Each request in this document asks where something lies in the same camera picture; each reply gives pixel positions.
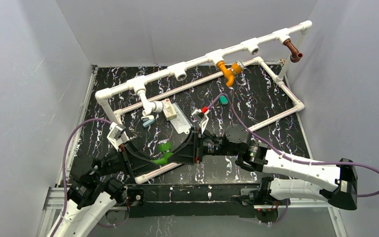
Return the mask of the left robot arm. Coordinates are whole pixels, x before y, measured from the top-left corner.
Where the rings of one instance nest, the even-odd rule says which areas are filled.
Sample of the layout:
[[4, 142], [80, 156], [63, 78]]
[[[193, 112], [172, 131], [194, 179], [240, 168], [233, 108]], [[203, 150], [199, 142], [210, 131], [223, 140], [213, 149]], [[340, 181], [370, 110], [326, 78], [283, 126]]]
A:
[[142, 184], [165, 167], [168, 157], [154, 159], [127, 142], [111, 149], [101, 159], [91, 159], [90, 167], [79, 173], [71, 172], [71, 186], [65, 190], [65, 201], [58, 220], [52, 226], [50, 237], [85, 237], [98, 224], [102, 216], [115, 205], [125, 206], [143, 197], [139, 189], [112, 177], [101, 177], [122, 172]]

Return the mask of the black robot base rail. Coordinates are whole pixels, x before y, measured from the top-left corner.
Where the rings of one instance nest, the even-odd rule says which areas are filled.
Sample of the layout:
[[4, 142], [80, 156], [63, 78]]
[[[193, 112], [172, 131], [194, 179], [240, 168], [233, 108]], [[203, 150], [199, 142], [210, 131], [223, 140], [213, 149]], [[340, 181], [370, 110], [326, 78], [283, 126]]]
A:
[[131, 218], [153, 216], [238, 216], [274, 222], [283, 201], [270, 196], [268, 185], [141, 184], [129, 185], [112, 210]]

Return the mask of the green water faucet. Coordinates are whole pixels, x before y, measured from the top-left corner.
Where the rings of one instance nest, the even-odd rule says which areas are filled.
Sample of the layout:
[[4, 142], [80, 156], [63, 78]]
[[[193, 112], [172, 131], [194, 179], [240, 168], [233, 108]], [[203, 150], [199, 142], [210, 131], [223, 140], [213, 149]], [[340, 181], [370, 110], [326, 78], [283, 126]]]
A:
[[168, 159], [172, 156], [172, 144], [168, 140], [158, 142], [158, 148], [161, 152], [161, 157], [154, 159], [153, 162], [158, 165], [166, 165], [169, 163]]

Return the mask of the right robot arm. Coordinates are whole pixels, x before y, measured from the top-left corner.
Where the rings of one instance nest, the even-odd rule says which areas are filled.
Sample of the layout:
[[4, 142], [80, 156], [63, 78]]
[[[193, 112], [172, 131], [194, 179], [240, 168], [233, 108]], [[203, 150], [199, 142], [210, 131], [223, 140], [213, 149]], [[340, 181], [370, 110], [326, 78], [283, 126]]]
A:
[[229, 125], [223, 136], [207, 130], [191, 128], [168, 162], [193, 165], [204, 156], [235, 156], [235, 164], [249, 172], [289, 176], [289, 180], [266, 178], [258, 191], [259, 200], [272, 204], [275, 200], [306, 198], [326, 201], [343, 210], [357, 209], [357, 174], [352, 162], [341, 159], [339, 164], [302, 157], [285, 158], [279, 150], [251, 139], [252, 134], [240, 124]]

